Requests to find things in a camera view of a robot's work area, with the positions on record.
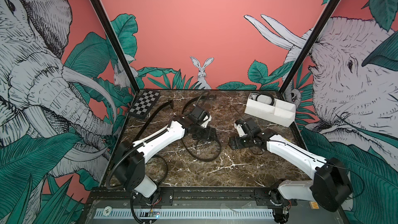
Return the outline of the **black belt with metal buckle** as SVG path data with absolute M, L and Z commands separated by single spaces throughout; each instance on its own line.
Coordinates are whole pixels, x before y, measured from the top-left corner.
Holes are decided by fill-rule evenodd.
M 275 104 L 275 98 L 273 95 L 267 92 L 251 92 L 249 95 L 249 98 L 251 100 L 254 100 L 256 102 L 260 102 L 262 104 L 274 106 Z

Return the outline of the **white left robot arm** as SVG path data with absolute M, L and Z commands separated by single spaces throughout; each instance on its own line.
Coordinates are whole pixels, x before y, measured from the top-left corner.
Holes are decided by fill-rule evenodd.
M 130 147 L 118 149 L 119 159 L 109 172 L 105 187 L 108 190 L 134 191 L 151 198 L 158 185 L 146 175 L 146 163 L 188 134 L 200 140 L 215 140 L 215 129 L 208 126 L 211 120 L 209 112 L 196 106 L 191 112 L 174 115 L 167 126 L 152 135 L 134 141 Z

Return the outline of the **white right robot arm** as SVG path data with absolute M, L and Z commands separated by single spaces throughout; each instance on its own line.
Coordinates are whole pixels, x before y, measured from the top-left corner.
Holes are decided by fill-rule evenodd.
M 307 180 L 283 179 L 276 185 L 276 197 L 284 200 L 315 201 L 335 212 L 353 194 L 345 165 L 337 158 L 325 158 L 309 152 L 271 129 L 262 130 L 252 119 L 234 122 L 238 135 L 229 139 L 233 150 L 259 147 L 275 154 L 307 175 Z

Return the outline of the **white divided storage box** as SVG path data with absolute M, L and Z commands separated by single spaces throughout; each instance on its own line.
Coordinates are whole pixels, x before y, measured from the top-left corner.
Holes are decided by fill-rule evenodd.
M 295 120 L 296 106 L 275 98 L 274 106 L 262 104 L 248 98 L 245 114 L 289 127 Z

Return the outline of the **long black belt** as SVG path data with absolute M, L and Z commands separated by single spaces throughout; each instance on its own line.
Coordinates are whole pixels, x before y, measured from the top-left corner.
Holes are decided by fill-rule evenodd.
M 140 129 L 140 131 L 136 134 L 135 138 L 133 139 L 132 142 L 138 141 L 140 140 L 141 135 L 145 132 L 145 130 L 147 129 L 147 127 L 150 125 L 150 123 L 153 121 L 153 119 L 155 118 L 155 116 L 165 107 L 170 106 L 171 109 L 174 108 L 174 100 L 169 100 L 165 103 L 163 103 L 162 105 L 160 105 L 154 112 L 153 114 L 148 118 L 148 120 L 145 122 L 145 124 L 142 126 L 142 128 Z M 111 175 L 111 173 L 109 173 L 107 180 L 112 179 L 113 175 Z M 124 189 L 124 186 L 120 185 L 120 186 L 115 186 L 115 187 L 111 187 L 111 186 L 107 186 L 107 184 L 105 185 L 105 187 L 108 190 L 121 190 Z

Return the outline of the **black white checkerboard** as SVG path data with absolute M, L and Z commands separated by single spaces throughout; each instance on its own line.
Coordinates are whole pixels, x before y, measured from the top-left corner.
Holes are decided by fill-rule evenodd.
M 159 98 L 159 91 L 145 89 L 138 99 L 133 102 L 129 115 L 137 119 L 145 119 Z

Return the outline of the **orange warning sticker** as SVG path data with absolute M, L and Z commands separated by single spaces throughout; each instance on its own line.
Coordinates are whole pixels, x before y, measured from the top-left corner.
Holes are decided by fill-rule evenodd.
M 317 202 L 310 201 L 309 205 L 310 205 L 311 209 L 320 209 L 320 207 L 319 207 Z

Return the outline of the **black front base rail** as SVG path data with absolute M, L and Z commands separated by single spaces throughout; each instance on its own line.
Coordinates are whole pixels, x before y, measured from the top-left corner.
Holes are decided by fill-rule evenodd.
M 280 200 L 278 205 L 274 204 L 269 195 L 272 188 L 269 187 L 161 187 L 149 198 L 135 192 L 124 190 L 107 190 L 106 188 L 95 188 L 89 196 L 88 203 L 96 201 L 127 201 L 133 200 L 137 206 L 171 206 L 178 201 L 254 201 L 257 206 L 269 208 L 281 208 L 283 206 L 297 206 L 298 200 Z

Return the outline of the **black frame post left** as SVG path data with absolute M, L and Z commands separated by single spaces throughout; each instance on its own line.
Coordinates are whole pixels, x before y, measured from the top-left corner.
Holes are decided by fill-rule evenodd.
M 133 91 L 135 93 L 139 93 L 140 88 L 131 72 L 131 67 L 126 60 L 123 49 L 120 45 L 120 42 L 119 42 L 117 35 L 113 29 L 113 26 L 107 16 L 107 13 L 103 7 L 101 0 L 90 0 L 90 2 L 95 10 L 97 17 L 99 18 L 99 20 L 101 22 L 103 29 L 105 30 L 105 34 L 108 37 L 108 40 L 110 41 L 111 46 L 118 57 L 118 60 L 121 62 L 122 67 L 124 68 L 124 71 L 130 81 L 130 84 L 132 85 Z

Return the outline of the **black frame post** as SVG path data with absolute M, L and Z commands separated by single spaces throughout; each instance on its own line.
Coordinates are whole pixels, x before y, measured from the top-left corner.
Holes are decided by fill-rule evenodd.
M 326 26 L 329 18 L 335 11 L 336 7 L 338 6 L 341 0 L 329 0 L 318 19 L 316 25 L 313 28 L 308 40 L 306 41 L 304 47 L 302 48 L 301 52 L 299 53 L 296 61 L 294 62 L 287 78 L 283 82 L 283 85 L 279 88 L 279 93 L 284 94 L 285 91 L 288 89 L 290 82 L 293 80 L 296 72 L 299 70 L 301 64 L 307 57 L 310 52 L 310 49 L 313 47 L 315 41 L 317 40 L 318 36 L 322 33 L 324 27 Z
M 140 88 L 131 72 L 131 67 L 126 60 L 123 49 L 120 45 L 120 42 L 119 42 L 117 35 L 113 29 L 113 26 L 107 16 L 107 13 L 103 7 L 101 0 L 90 0 L 90 2 L 95 10 L 97 17 L 99 18 L 99 20 L 101 22 L 103 29 L 105 30 L 105 34 L 108 37 L 108 40 L 110 41 L 111 46 L 118 57 L 118 60 L 121 62 L 122 67 L 124 68 L 124 71 L 130 81 L 130 84 L 132 85 L 133 91 L 135 93 L 139 93 Z

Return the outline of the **black frame post right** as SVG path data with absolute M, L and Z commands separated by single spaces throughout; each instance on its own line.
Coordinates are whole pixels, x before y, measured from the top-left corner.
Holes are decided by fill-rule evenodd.
M 296 61 L 294 62 L 287 78 L 283 82 L 283 85 L 279 88 L 279 93 L 284 94 L 285 91 L 288 89 L 290 82 L 293 80 L 296 72 L 299 70 L 301 64 L 307 57 L 310 52 L 310 49 L 313 47 L 315 41 L 317 40 L 318 36 L 322 33 L 324 27 L 326 26 L 329 18 L 335 11 L 336 7 L 338 6 L 341 0 L 329 0 L 318 19 L 316 25 L 313 28 L 308 40 L 306 41 L 304 47 L 302 48 L 301 52 L 299 53 Z

